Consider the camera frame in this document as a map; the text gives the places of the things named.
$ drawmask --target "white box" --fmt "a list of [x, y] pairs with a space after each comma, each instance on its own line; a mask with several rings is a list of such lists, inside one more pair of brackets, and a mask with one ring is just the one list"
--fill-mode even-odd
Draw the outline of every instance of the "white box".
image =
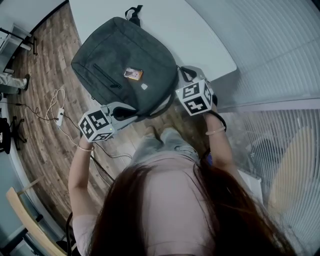
[[111, 118], [100, 107], [85, 112], [78, 125], [88, 142], [105, 141], [115, 133]]
[[190, 116], [211, 110], [213, 91], [204, 79], [176, 91], [179, 101]]

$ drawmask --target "black bag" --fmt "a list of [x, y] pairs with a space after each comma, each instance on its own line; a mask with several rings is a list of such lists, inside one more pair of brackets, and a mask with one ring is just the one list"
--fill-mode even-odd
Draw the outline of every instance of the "black bag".
[[[178, 72], [169, 50], [138, 26], [139, 10], [132, 15], [132, 22], [114, 17], [101, 25], [80, 47], [71, 65], [97, 102], [128, 104], [136, 109], [134, 115], [138, 120], [142, 120], [158, 116], [170, 106]], [[124, 77], [127, 68], [142, 70], [140, 80]], [[169, 96], [168, 104], [151, 115]]]

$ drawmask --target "gray pants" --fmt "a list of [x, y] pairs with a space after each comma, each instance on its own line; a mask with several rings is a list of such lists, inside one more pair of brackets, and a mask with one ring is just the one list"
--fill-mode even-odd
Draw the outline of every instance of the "gray pants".
[[24, 89], [27, 79], [13, 78], [9, 73], [0, 73], [0, 92], [5, 94], [17, 94], [18, 89]]
[[166, 128], [160, 136], [159, 141], [154, 134], [143, 136], [142, 141], [134, 153], [131, 163], [142, 164], [150, 158], [160, 155], [163, 152], [174, 152], [187, 156], [199, 162], [196, 150], [181, 137], [178, 131], [173, 128]]

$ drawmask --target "white power strip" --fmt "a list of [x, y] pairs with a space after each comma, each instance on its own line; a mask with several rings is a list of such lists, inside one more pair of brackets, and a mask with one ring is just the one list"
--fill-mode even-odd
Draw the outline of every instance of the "white power strip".
[[64, 120], [64, 113], [65, 113], [65, 110], [63, 108], [59, 108], [59, 112], [56, 117], [57, 120], [55, 121], [58, 126], [62, 125], [62, 121]]

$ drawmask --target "pink t-shirt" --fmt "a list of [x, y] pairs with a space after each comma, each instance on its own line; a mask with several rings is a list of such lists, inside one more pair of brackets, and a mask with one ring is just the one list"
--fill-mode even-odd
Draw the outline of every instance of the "pink t-shirt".
[[[153, 166], [146, 179], [142, 206], [148, 255], [206, 254], [209, 238], [206, 217], [209, 218], [193, 172], [195, 163], [182, 154], [166, 152], [144, 164]], [[96, 218], [82, 215], [73, 220], [74, 236], [82, 256], [86, 255]]]

